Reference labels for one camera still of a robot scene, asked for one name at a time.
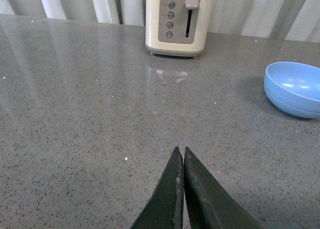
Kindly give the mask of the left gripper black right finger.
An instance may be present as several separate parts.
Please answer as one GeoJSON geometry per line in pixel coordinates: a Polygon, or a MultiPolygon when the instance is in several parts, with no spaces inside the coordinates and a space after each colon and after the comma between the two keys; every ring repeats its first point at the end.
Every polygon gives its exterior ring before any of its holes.
{"type": "Polygon", "coordinates": [[[189,147],[184,151],[184,193],[192,229],[261,229],[189,147]]]}

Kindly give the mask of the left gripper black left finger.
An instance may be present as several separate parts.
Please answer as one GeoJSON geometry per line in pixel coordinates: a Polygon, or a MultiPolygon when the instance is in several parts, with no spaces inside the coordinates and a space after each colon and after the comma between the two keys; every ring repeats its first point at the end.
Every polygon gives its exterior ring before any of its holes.
{"type": "Polygon", "coordinates": [[[132,229],[181,229],[184,213],[184,162],[175,147],[148,203],[132,229]]]}

